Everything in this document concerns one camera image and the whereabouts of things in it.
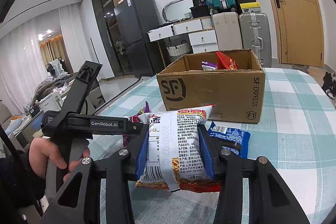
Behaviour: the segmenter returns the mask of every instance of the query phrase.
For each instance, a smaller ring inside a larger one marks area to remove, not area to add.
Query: human hand
[[[83,157],[89,157],[90,150],[87,148],[83,152]],[[29,163],[33,172],[45,179],[48,159],[58,168],[65,169],[67,164],[64,161],[59,148],[56,144],[45,138],[35,138],[29,148]],[[69,171],[72,172],[80,161],[72,161],[69,164]]]

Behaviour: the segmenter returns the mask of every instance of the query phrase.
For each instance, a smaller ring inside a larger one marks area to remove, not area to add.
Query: screw
[[[126,156],[128,154],[128,150],[123,148],[123,149],[120,149],[118,153],[120,156]]]
[[[222,149],[221,153],[224,156],[229,156],[231,154],[231,151],[228,150],[228,149],[226,149],[226,148],[224,148],[224,149]]]
[[[262,163],[262,164],[266,164],[268,162],[268,160],[265,157],[260,157],[259,162]]]
[[[89,157],[86,157],[86,158],[82,159],[83,164],[89,164],[90,162],[91,162],[91,158],[89,158]]]

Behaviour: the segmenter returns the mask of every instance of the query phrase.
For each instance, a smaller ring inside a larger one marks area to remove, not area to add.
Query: silver suitcase
[[[239,15],[241,38],[244,48],[251,48],[263,67],[272,66],[271,35],[265,13]]]
[[[220,51],[243,48],[237,13],[226,12],[215,14],[212,16],[212,20]]]

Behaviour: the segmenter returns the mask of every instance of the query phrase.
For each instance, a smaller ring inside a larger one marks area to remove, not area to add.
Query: brown curtain
[[[67,50],[65,49],[63,36],[60,34],[40,45],[44,65],[52,60],[61,58],[65,61],[68,73],[73,73]]]

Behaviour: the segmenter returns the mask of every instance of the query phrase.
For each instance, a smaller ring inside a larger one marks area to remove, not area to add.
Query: barcode
[[[226,132],[227,127],[219,127],[219,126],[215,126],[212,131],[217,131],[220,133],[225,133]]]
[[[146,166],[144,180],[164,180],[161,175],[160,166]]]

